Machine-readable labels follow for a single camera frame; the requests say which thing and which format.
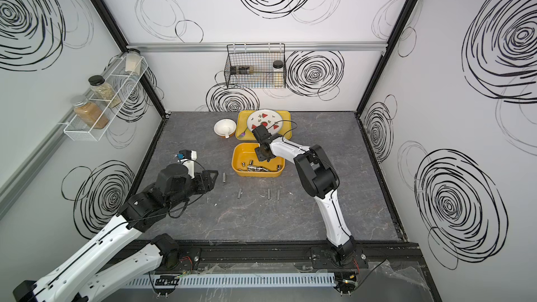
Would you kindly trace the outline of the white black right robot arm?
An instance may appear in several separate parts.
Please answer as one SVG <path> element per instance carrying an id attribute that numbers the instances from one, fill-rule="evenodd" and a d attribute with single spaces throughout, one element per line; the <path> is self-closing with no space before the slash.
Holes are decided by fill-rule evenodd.
<path id="1" fill-rule="evenodd" d="M 254 128 L 253 135 L 259 144 L 255 149 L 258 160 L 269 162 L 282 157 L 295 165 L 302 187 L 320 209 L 331 261 L 340 268 L 351 263 L 356 240 L 345 223 L 339 204 L 340 178 L 323 148 L 288 141 L 280 134 L 270 134 L 263 125 Z"/>

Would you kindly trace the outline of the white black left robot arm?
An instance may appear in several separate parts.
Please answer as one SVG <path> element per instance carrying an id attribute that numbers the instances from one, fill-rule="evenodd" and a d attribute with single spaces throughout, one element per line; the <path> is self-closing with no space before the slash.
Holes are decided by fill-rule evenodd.
<path id="1" fill-rule="evenodd" d="M 106 268 L 121 250 L 177 205 L 185 211 L 191 196 L 215 187 L 218 172 L 194 170 L 195 162 L 170 164 L 144 191 L 132 196 L 117 214 L 74 255 L 37 281 L 25 280 L 13 291 L 16 301 L 103 301 L 133 279 L 158 268 L 174 270 L 184 261 L 175 240 L 163 233 L 141 250 Z"/>

